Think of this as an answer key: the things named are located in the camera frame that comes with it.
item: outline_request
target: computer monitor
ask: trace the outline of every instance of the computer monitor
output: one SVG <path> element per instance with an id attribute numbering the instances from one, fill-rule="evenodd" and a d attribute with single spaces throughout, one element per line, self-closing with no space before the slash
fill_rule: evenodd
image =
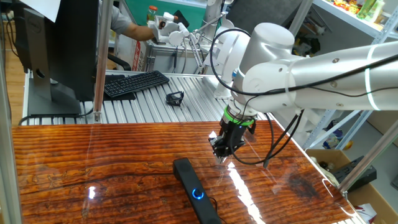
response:
<path id="1" fill-rule="evenodd" d="M 96 76 L 98 0 L 62 0 L 55 22 L 15 4 L 16 49 L 29 82 L 29 115 L 81 113 Z M 50 84 L 50 78 L 57 84 Z"/>

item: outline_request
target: monitor stand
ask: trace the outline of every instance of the monitor stand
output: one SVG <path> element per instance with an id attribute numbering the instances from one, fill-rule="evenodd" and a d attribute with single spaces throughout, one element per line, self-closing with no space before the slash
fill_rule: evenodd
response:
<path id="1" fill-rule="evenodd" d="M 52 85 L 45 17 L 32 9 L 24 9 L 33 78 L 29 79 L 28 115 L 80 114 L 75 92 L 61 83 Z"/>
<path id="2" fill-rule="evenodd" d="M 35 85 L 34 78 L 29 79 L 28 115 L 72 115 L 80 114 L 80 102 L 75 92 L 61 83 Z"/>

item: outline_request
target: black remote control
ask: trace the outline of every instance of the black remote control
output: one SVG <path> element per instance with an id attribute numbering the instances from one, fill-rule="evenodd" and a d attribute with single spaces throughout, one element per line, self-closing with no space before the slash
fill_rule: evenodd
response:
<path id="1" fill-rule="evenodd" d="M 201 224 L 221 224 L 221 220 L 207 197 L 189 159 L 174 160 L 173 173 L 175 178 L 181 181 L 199 222 Z"/>

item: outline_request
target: glossy tabletop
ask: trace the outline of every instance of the glossy tabletop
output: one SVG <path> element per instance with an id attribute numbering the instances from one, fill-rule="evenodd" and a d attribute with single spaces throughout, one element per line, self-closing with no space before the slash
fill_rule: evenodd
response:
<path id="1" fill-rule="evenodd" d="M 216 165 L 208 136 L 219 130 L 217 122 L 16 127 L 24 223 L 198 223 L 172 174 L 173 160 L 183 157 L 229 224 L 361 223 L 292 142 L 267 169 L 232 158 Z M 245 138 L 237 155 L 264 158 L 268 122 Z"/>

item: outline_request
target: person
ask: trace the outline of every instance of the person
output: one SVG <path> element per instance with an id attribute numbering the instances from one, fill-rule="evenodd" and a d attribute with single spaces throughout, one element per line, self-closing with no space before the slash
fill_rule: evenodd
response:
<path id="1" fill-rule="evenodd" d="M 102 1 L 99 1 L 99 16 L 101 17 Z M 111 30 L 117 34 L 123 34 L 137 41 L 146 41 L 154 38 L 152 29 L 133 23 L 130 18 L 121 14 L 120 10 L 113 6 Z"/>

